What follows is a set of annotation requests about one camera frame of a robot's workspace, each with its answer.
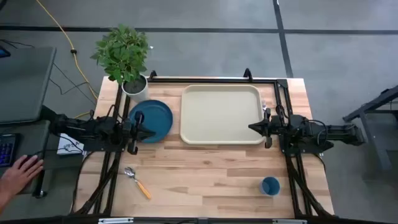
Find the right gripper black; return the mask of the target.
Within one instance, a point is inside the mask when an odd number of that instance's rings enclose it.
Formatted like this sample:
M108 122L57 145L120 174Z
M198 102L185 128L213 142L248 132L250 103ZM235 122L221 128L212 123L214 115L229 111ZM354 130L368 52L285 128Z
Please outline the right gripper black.
M286 115L284 109L277 108L276 112L277 114L272 116L271 109L266 108L264 109L264 119L262 121L248 125L249 129L266 137L265 148L267 149L272 146L271 136L273 134L280 135L287 129L285 120L289 117Z

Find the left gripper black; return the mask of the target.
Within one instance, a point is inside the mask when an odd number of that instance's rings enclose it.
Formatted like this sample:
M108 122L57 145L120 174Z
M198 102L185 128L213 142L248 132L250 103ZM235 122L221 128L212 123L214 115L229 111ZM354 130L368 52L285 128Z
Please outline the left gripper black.
M143 123L144 114L142 111L137 111L134 114L133 120L129 119L124 122L124 130L126 131L126 150L132 155L136 155L138 152L138 133L140 132L140 125ZM141 131L145 134L155 134L154 131L145 127L141 128ZM155 142L155 136L145 136L141 139L142 142Z

